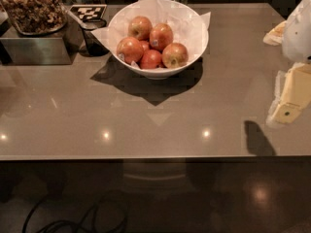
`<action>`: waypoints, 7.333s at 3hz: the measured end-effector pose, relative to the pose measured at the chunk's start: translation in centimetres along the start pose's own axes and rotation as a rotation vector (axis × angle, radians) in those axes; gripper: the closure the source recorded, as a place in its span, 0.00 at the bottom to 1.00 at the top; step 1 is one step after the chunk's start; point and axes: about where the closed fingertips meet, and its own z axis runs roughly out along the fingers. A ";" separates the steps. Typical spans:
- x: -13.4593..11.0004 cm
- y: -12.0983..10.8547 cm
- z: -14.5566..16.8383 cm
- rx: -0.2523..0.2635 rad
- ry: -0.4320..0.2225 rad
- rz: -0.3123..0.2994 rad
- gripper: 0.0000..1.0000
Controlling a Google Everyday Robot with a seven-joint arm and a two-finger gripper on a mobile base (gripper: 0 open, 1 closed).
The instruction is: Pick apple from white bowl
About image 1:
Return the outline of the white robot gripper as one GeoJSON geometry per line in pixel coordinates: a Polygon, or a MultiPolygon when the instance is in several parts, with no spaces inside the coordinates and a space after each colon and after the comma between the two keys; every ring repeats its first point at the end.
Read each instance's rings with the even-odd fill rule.
{"type": "MultiPolygon", "coordinates": [[[[270,46],[282,44],[283,55],[294,62],[311,62],[311,0],[301,0],[286,21],[263,37],[270,46]]],[[[293,123],[311,103],[311,65],[295,63],[275,79],[274,100],[266,123],[281,127],[293,123]]]]}

